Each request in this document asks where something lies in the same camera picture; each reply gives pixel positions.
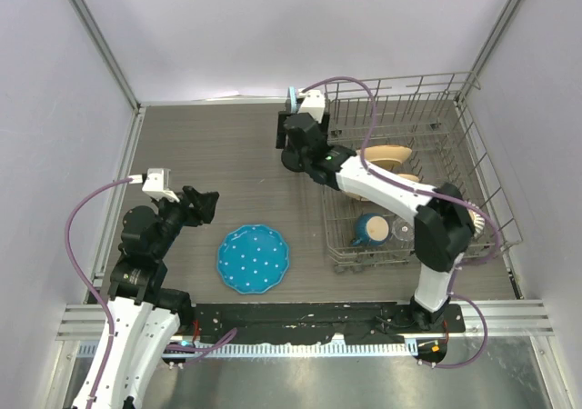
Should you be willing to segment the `phone with light blue case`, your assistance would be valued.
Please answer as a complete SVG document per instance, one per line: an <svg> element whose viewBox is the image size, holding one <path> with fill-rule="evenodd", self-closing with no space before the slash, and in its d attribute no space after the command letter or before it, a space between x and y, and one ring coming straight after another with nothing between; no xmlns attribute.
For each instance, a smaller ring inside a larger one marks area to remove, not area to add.
<svg viewBox="0 0 582 409"><path fill-rule="evenodd" d="M298 93L293 86L287 89L286 111L290 114L296 114L299 109Z"/></svg>

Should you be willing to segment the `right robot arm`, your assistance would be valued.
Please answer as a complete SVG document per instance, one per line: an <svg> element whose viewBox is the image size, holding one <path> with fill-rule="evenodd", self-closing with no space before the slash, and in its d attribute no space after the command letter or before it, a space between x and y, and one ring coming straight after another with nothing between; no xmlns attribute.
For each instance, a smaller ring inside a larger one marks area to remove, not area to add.
<svg viewBox="0 0 582 409"><path fill-rule="evenodd" d="M423 332L443 323L454 267L485 223L459 190L452 184L434 187L410 181L373 165L359 152L330 145L322 124L309 113L279 113L276 148L286 169L363 197L413 226L421 270L408 307L409 321Z"/></svg>

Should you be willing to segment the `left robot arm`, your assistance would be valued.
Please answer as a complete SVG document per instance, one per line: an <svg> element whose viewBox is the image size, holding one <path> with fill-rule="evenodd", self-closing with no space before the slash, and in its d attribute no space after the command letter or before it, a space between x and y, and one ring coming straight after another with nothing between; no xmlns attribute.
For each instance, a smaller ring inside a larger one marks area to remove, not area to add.
<svg viewBox="0 0 582 409"><path fill-rule="evenodd" d="M126 212L107 295L96 298L104 330L74 408L142 406L171 338L194 322L189 293L163 286L164 258L183 228L212 222L218 199L186 186L175 201L162 197Z"/></svg>

